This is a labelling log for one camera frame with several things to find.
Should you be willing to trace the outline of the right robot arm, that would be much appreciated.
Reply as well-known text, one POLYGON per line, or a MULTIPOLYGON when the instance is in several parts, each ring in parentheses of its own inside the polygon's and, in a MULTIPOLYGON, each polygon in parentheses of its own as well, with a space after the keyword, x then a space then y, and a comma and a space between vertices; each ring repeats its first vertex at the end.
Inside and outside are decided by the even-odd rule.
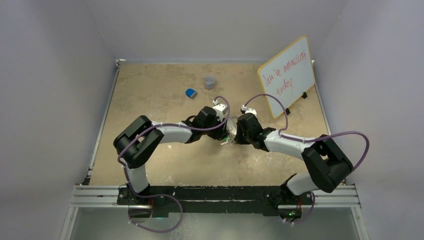
POLYGON ((294 203, 306 192, 321 190, 332 193, 354 170, 349 158, 325 134, 318 141, 293 135, 281 137, 275 128, 263 128, 252 113, 239 116, 236 127, 237 144, 252 145, 258 150, 285 154, 304 162, 307 172, 296 173, 281 185, 280 196, 288 204, 294 203))

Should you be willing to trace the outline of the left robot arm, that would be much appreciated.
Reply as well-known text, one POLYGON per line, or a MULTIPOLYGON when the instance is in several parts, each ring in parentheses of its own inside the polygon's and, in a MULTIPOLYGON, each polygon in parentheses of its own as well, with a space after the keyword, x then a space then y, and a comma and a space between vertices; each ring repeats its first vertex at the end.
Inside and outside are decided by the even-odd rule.
POLYGON ((208 136, 214 140, 227 137, 226 121, 229 107, 219 103, 205 106, 195 116, 178 123, 159 123, 147 116, 137 117, 113 141, 118 162, 124 167, 128 185, 132 187, 129 197, 138 205, 149 199, 150 186, 146 175, 146 163, 158 145, 167 143, 190 144, 208 136))

